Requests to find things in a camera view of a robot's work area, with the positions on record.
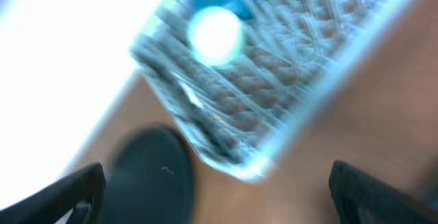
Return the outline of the pale green bowl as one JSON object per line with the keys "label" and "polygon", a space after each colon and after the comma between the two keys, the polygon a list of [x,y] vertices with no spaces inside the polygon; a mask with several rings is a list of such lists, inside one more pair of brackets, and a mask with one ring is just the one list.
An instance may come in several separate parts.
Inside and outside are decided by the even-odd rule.
{"label": "pale green bowl", "polygon": [[198,11],[188,24],[187,37],[194,58],[205,66],[225,66],[246,50],[243,22],[219,6]]}

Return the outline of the white plastic knife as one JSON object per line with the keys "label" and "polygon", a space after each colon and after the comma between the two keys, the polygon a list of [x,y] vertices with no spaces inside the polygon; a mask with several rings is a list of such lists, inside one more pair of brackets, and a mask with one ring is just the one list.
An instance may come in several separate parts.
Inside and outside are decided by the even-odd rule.
{"label": "white plastic knife", "polygon": [[189,102],[192,105],[194,105],[200,109],[203,109],[205,106],[204,106],[202,100],[198,98],[198,95],[197,95],[197,92],[195,91],[195,89],[193,89],[193,87],[191,85],[189,85],[183,78],[181,78],[179,76],[177,76],[177,81],[178,81],[179,85],[182,87]]}

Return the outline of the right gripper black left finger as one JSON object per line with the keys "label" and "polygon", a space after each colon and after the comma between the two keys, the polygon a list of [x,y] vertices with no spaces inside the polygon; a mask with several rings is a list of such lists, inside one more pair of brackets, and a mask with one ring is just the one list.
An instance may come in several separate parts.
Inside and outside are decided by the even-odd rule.
{"label": "right gripper black left finger", "polygon": [[100,163],[89,164],[1,211],[2,223],[97,223],[105,191]]}

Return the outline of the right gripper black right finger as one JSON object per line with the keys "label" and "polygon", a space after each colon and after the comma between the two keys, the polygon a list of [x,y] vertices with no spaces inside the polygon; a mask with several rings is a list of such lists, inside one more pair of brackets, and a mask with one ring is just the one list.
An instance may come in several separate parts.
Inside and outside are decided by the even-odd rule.
{"label": "right gripper black right finger", "polygon": [[414,197],[342,160],[333,163],[328,187],[341,224],[437,224],[437,169],[426,194]]}

